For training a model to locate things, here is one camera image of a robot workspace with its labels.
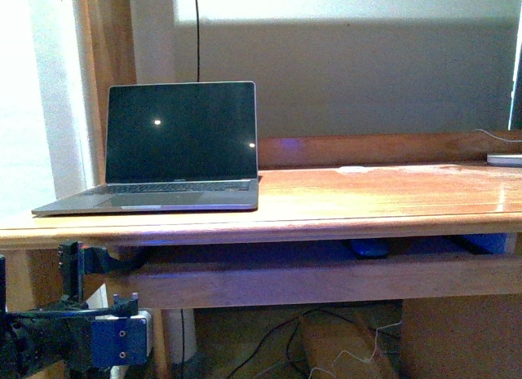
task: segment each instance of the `laptop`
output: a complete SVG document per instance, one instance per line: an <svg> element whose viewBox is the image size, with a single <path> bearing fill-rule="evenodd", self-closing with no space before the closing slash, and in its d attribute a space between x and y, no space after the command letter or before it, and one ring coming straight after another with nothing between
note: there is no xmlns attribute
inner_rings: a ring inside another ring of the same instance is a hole
<svg viewBox="0 0 522 379"><path fill-rule="evenodd" d="M106 184L39 216L258 207L253 82L113 86Z"/></svg>

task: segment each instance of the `laptop keyboard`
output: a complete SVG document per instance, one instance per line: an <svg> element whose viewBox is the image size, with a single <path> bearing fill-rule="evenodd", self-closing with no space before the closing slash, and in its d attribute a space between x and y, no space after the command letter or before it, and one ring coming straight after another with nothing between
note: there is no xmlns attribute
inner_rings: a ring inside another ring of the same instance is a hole
<svg viewBox="0 0 522 379"><path fill-rule="evenodd" d="M158 192L222 192L247 191L250 181L231 182L178 182L178 183L141 183L133 185L111 185L95 187L86 192L92 194L131 194Z"/></svg>

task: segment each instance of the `desk surface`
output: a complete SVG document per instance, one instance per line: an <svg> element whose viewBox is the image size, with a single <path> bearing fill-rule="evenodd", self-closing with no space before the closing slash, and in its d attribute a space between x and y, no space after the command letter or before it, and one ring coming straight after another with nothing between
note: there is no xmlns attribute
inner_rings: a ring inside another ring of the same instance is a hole
<svg viewBox="0 0 522 379"><path fill-rule="evenodd" d="M35 218L0 223L0 247L54 249L522 231L522 169L404 165L261 171L253 212Z"/></svg>

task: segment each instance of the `laptop screen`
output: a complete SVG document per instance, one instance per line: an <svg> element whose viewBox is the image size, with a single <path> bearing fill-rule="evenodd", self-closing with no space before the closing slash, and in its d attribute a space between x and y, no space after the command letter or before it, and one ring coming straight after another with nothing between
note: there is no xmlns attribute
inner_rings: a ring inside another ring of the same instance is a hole
<svg viewBox="0 0 522 379"><path fill-rule="evenodd" d="M107 183L257 178L253 82L111 87Z"/></svg>

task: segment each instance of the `white cable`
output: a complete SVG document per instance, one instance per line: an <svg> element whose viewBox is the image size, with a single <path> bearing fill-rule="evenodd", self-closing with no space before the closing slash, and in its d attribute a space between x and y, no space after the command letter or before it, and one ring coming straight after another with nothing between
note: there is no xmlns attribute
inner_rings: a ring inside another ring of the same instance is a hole
<svg viewBox="0 0 522 379"><path fill-rule="evenodd" d="M335 376L335 374L333 372L335 371L335 364L337 363L337 361L340 359L340 357L342 355L350 355L354 359L357 359L357 360L359 360L360 362L362 362L364 364L370 364L372 362L372 360L374 359L375 355L377 354L377 350L378 350L377 340L378 340L378 332L379 332L379 330L383 330L385 328L392 328L392 327L395 327L395 326L400 326L401 324L402 324L402 321L397 322L396 324L388 324L386 326L382 326L380 328L376 328L375 329L374 351L372 352L372 355L369 358L361 358L361 357L359 357L357 355L354 355L352 352L349 352L348 350L341 350L341 352L337 355L337 357L334 359L334 361L331 364L332 372L327 371L327 370L325 370L323 368L314 367L310 371L310 375L308 376L308 379L312 379L312 375L313 375L313 373L315 371L321 371L321 372L324 372L324 373L328 373L334 379L337 379L337 377Z"/></svg>
<svg viewBox="0 0 522 379"><path fill-rule="evenodd" d="M498 136L494 135L493 133L489 133L487 130L484 130L484 129L475 129L475 131L486 133L489 137L493 137L494 139L501 140L501 141L504 141L506 143L522 143L522 140L504 139L502 137L498 137Z"/></svg>
<svg viewBox="0 0 522 379"><path fill-rule="evenodd" d="M295 360L295 361L293 361L293 363L298 363L298 362L303 361L303 360L305 360L305 359ZM268 373L268 372L272 371L273 369L276 369L277 367L284 366L284 365L287 365L287 364L290 364L290 361L276 361L270 367L265 368L263 371L261 371L260 373L256 374L252 379L258 379L259 377L263 376L265 373Z"/></svg>

